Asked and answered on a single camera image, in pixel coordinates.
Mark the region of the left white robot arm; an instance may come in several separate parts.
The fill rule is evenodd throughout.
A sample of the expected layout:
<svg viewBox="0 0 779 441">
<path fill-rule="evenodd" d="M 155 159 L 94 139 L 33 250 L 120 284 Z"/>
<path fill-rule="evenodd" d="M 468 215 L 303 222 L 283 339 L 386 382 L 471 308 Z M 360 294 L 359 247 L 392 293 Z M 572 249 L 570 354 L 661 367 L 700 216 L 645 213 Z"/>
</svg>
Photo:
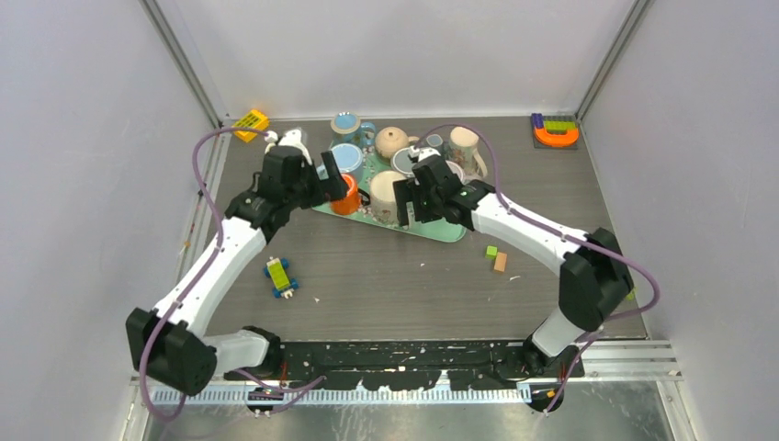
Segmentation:
<svg viewBox="0 0 779 441">
<path fill-rule="evenodd" d="M 322 153 L 320 178 L 301 128 L 267 133 L 262 168 L 252 185 L 217 211 L 216 234 L 178 284 L 146 311 L 126 320 L 131 359 L 141 381 L 154 379 L 186 396 L 199 394 L 219 374 L 246 370 L 260 380 L 281 370 L 277 335 L 256 326 L 207 336 L 210 320 L 243 270 L 287 225 L 295 209 L 344 198 L 347 186 L 332 153 Z"/>
</svg>

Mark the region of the cream floral mug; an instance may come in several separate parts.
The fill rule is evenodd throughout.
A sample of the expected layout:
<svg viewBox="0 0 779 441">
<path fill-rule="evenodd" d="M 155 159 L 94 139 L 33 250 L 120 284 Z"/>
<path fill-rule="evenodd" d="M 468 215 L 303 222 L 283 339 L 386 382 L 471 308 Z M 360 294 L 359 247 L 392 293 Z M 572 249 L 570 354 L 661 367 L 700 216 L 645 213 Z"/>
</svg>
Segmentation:
<svg viewBox="0 0 779 441">
<path fill-rule="evenodd" d="M 406 177 L 394 170 L 377 173 L 371 180 L 369 195 L 372 216 L 384 224 L 397 225 L 396 201 L 392 183 Z"/>
</svg>

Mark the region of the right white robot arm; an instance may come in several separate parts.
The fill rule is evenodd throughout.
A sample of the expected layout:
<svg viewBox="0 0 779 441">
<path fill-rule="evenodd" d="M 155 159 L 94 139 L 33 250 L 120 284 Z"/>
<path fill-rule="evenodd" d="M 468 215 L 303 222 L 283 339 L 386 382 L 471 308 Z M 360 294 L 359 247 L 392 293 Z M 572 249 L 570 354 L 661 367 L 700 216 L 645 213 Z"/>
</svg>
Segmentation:
<svg viewBox="0 0 779 441">
<path fill-rule="evenodd" d="M 412 176 L 393 184 L 398 221 L 444 220 L 500 239 L 559 278 L 558 305 L 525 339 L 525 367 L 547 377 L 580 336 L 597 331 L 633 289 L 615 235 L 585 232 L 548 220 L 480 180 L 465 184 L 435 149 L 411 148 Z"/>
</svg>

